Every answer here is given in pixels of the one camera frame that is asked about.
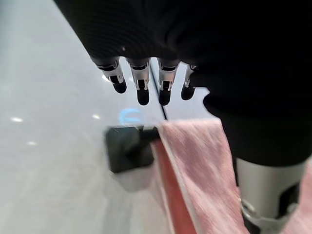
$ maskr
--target fabric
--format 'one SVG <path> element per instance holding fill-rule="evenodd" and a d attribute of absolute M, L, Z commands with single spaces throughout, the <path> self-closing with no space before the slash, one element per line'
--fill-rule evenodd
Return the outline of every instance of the fabric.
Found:
<path fill-rule="evenodd" d="M 183 195 L 177 215 L 171 211 L 175 226 L 183 225 L 181 216 L 190 218 L 197 233 L 248 234 L 240 212 L 239 191 L 235 184 L 229 145 L 219 120 L 181 121 L 165 123 L 159 128 L 166 152 L 160 152 L 159 164 L 168 161 L 167 168 L 160 167 L 164 183 L 168 170 L 177 180 L 180 190 L 167 188 L 168 203 L 175 194 Z M 309 162 L 302 181 L 299 209 L 293 215 L 283 234 L 307 234 L 312 228 L 312 166 Z"/>

